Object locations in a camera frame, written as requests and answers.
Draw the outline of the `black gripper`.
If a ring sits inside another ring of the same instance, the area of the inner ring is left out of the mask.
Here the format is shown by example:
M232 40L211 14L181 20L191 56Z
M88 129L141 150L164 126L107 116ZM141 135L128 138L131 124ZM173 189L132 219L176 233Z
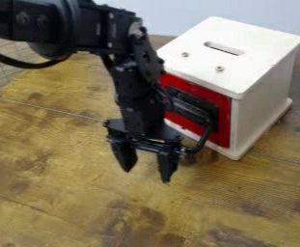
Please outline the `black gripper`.
M107 138L121 169L128 173L137 162L136 151L157 153L163 183L169 183L183 158L181 137L165 124L165 106L145 102L120 106L121 118L107 120Z

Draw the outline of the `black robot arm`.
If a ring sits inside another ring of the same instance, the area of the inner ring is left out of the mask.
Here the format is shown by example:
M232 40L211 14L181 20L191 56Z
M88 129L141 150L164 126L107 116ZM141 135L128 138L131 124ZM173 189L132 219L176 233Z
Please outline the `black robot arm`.
M164 123L172 100L160 85L165 74L147 29L135 13L93 0L0 0L0 38L22 41L44 58L32 64L0 54L0 63L42 69L80 51L96 55L115 85L121 117L104 123L111 149L124 171L139 150L157 154L163 182L169 182L181 154L181 137Z

